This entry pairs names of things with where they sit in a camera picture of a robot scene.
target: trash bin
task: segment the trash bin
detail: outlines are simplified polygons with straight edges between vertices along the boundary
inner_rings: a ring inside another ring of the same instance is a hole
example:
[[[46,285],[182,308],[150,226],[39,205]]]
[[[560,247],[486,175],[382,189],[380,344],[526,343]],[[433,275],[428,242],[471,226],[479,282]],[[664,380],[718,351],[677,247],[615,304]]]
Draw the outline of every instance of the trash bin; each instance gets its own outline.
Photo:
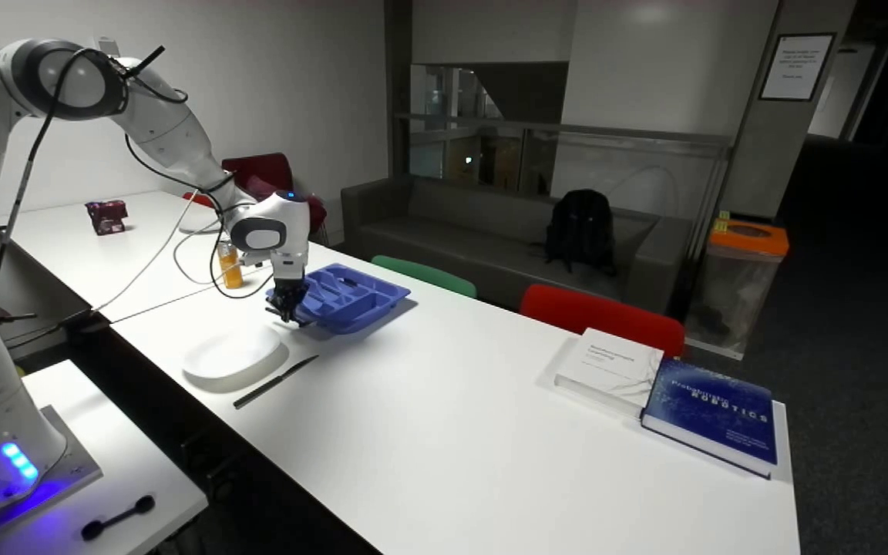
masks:
[[[718,219],[685,319],[689,344],[744,359],[787,249],[776,226]]]

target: book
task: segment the book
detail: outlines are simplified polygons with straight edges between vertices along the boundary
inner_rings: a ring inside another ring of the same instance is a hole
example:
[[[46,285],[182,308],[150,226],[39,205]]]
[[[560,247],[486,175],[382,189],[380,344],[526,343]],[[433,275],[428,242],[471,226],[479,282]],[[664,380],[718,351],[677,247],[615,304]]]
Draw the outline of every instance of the book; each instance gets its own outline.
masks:
[[[650,393],[661,359],[661,349],[587,330],[565,344],[565,354],[552,369],[552,385],[572,387],[589,400],[628,402],[638,410]]]
[[[761,477],[776,467],[773,393],[761,385],[666,358],[638,418]]]

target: table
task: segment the table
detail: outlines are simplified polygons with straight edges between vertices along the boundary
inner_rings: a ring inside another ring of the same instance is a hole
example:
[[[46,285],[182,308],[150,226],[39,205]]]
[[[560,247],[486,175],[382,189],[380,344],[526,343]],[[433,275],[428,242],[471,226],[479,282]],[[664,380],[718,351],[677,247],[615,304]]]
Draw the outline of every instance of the table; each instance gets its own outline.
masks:
[[[113,330],[380,550],[798,550],[788,475],[753,477],[539,387],[570,333],[310,247],[310,268],[327,263],[416,304],[358,343],[287,330],[289,359],[321,358],[243,410],[182,366],[209,323],[269,323],[263,298],[197,293]]]
[[[48,275],[54,275],[69,289],[73,289],[107,319],[122,319],[153,304],[206,289],[206,259],[212,234],[195,234],[178,249],[178,259],[195,280],[187,280],[175,268],[172,247],[187,236],[175,231],[175,222],[185,210],[185,219],[200,214],[206,222],[212,210],[197,202],[187,205],[182,198],[172,198],[166,191],[125,195],[122,200],[130,205],[134,226],[122,234],[98,236],[87,210],[80,202],[72,202],[48,210],[25,210],[19,214],[12,241],[21,252],[29,252]],[[153,259],[153,264],[141,275],[137,285],[116,296],[139,275],[139,268],[146,268],[146,263],[159,249],[166,236],[168,247],[163,249],[163,254]]]
[[[195,480],[182,475],[72,359],[25,376],[25,385],[36,407],[54,407],[98,463],[102,477],[39,514],[4,528],[0,555],[150,550],[206,507],[206,496]],[[141,492],[153,492],[153,511],[105,531],[95,543],[80,540],[82,524],[122,511]]]

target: robotic arm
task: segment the robotic arm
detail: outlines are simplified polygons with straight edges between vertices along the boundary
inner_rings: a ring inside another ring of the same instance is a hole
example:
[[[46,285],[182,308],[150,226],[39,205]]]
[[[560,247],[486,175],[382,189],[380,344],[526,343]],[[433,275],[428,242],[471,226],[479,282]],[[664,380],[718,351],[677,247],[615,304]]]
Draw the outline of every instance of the robotic arm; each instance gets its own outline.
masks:
[[[271,304],[289,319],[304,293],[308,205],[278,195],[250,205],[254,200],[227,184],[185,97],[148,71],[153,56],[134,63],[62,40],[0,49],[0,166],[19,116],[111,116],[172,182],[203,189],[217,200],[222,234],[235,247],[271,259]],[[66,436],[35,410],[0,340],[0,506],[29,496],[62,452]]]

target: blue tray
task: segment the blue tray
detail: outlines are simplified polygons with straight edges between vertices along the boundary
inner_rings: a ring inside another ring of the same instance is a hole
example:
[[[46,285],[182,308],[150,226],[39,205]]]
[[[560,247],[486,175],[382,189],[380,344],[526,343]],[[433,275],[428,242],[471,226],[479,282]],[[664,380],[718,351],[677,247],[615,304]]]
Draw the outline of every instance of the blue tray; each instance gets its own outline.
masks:
[[[346,264],[327,264],[308,275],[308,293],[295,316],[331,333],[358,333],[386,316],[408,293],[408,285],[377,280]]]

